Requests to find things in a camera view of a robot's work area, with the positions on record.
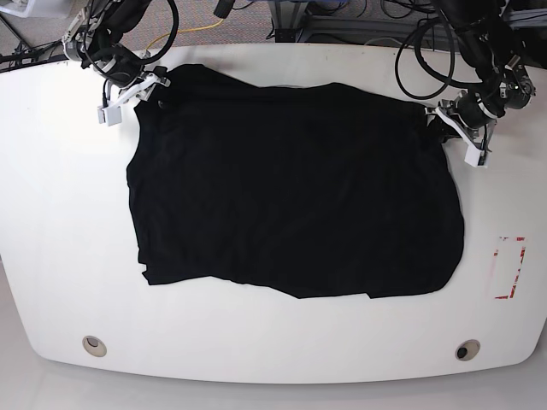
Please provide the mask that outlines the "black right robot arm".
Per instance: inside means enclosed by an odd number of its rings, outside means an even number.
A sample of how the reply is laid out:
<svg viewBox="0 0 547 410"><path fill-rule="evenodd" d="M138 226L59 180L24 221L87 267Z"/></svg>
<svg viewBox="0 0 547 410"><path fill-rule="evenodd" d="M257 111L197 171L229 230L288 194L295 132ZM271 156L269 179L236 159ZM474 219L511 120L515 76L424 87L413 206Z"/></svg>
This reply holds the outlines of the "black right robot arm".
<svg viewBox="0 0 547 410"><path fill-rule="evenodd" d="M102 109L110 105L113 86L138 95L155 85L170 85L166 68L157 67L150 72L146 67L158 62L174 43L179 29L179 12L174 1L168 1L172 25L167 42L156 54L139 57L121 43L149 6L149 1L90 1L62 36L65 56L79 62L84 69L93 67L104 78Z"/></svg>

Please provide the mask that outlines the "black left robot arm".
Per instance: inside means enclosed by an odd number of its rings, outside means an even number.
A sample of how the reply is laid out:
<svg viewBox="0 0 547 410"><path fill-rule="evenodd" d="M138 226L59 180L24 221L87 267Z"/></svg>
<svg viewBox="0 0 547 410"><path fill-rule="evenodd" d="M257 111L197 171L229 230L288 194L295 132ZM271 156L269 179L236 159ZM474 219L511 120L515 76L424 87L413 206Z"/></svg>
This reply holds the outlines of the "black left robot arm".
<svg viewBox="0 0 547 410"><path fill-rule="evenodd" d="M497 120L508 108L522 109L536 90L522 62L523 45L501 17L498 1L432 1L437 16L417 26L400 45L395 60L396 82L407 97L426 101L449 87L458 89L453 100L428 108L429 126L446 138L461 138L467 145L464 161L472 167L486 165L489 143ZM450 65L447 74L430 67L421 52L426 32L441 25L447 35ZM441 82L425 96L409 92L401 81L399 61L412 47L420 67Z"/></svg>

